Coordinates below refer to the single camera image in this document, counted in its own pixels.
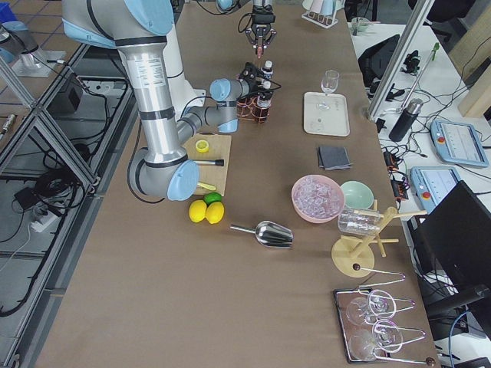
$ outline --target small bottle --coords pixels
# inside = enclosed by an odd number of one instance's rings
[[[271,60],[266,60],[261,71],[264,74],[264,79],[269,81],[273,76],[273,62]]]
[[[419,98],[414,98],[409,102],[407,107],[402,110],[402,114],[399,119],[397,119],[396,125],[392,128],[389,133],[389,138],[393,142],[400,142],[406,135],[411,125],[417,119],[418,114],[423,106],[423,101]]]
[[[265,89],[260,92],[258,99],[256,100],[254,107],[252,108],[252,115],[256,123],[264,123],[268,119],[269,108],[271,107],[271,99],[273,97],[273,91],[271,88],[271,82],[265,80],[262,82],[262,87]]]

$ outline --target wine glass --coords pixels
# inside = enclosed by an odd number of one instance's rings
[[[333,70],[326,71],[321,81],[321,89],[325,93],[325,100],[318,105],[318,108],[320,110],[329,109],[328,102],[327,102],[328,95],[336,91],[338,85],[339,85],[339,73]]]
[[[364,362],[371,362],[384,357],[382,351],[396,353],[403,345],[400,328],[391,320],[379,320],[371,332],[357,330],[348,341],[351,355]]]
[[[396,313],[414,308],[414,301],[392,297],[386,291],[375,289],[367,294],[360,291],[363,297],[356,297],[346,307],[346,317],[352,324],[375,324],[378,320],[391,319]],[[396,302],[409,304],[407,307],[397,308]]]
[[[416,334],[409,340],[404,340],[402,331]],[[364,362],[373,360],[392,360],[405,363],[425,363],[428,366],[434,365],[434,360],[427,358],[425,361],[405,360],[400,358],[388,357],[385,353],[397,353],[402,346],[413,343],[414,341],[425,338],[426,334],[418,328],[399,327],[391,320],[379,320],[369,330],[356,330],[348,341],[350,355]]]

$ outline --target metal scoop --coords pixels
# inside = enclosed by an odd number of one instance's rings
[[[240,230],[241,232],[250,232],[255,234],[255,238],[258,239],[265,247],[270,248],[291,248],[293,242],[293,232],[285,226],[275,224],[271,221],[261,221],[255,228],[244,228],[243,226],[230,225],[230,228],[234,230]]]

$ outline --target brown table surface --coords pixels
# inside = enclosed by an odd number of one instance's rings
[[[219,224],[188,219],[188,205],[197,197],[145,205],[130,194],[125,172],[133,132],[37,367],[348,365],[332,291],[360,280],[341,274],[331,260],[340,235],[336,221],[302,220],[290,192],[300,177],[323,174],[339,184],[365,182],[381,208],[394,198],[375,126],[361,114],[367,98],[343,12],[327,31],[302,20],[302,12],[275,6],[278,36],[265,58],[274,62],[274,79],[283,87],[267,123],[242,123],[232,135],[226,215]],[[185,6],[177,31],[194,87],[235,77],[252,61],[253,50],[236,31],[242,14],[216,17],[194,3]],[[319,91],[329,68],[341,72],[338,93],[348,100],[351,134],[343,139],[302,129],[303,94]],[[352,169],[319,169],[320,144],[346,146]],[[263,248],[252,235],[229,230],[231,223],[255,226],[265,219],[293,230],[292,250]],[[376,267],[408,275],[384,290],[417,301],[396,322],[428,332],[396,357],[436,357],[400,225],[394,222],[384,235],[403,241],[388,245],[384,259],[375,250]]]

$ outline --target computer monitor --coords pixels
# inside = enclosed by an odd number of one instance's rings
[[[426,217],[419,232],[425,248],[459,291],[434,306],[444,311],[456,301],[467,305],[491,337],[491,213],[460,181]]]
[[[399,35],[396,34],[368,48],[358,58],[358,66],[363,74],[365,87],[369,87],[375,78],[382,79],[398,41]]]

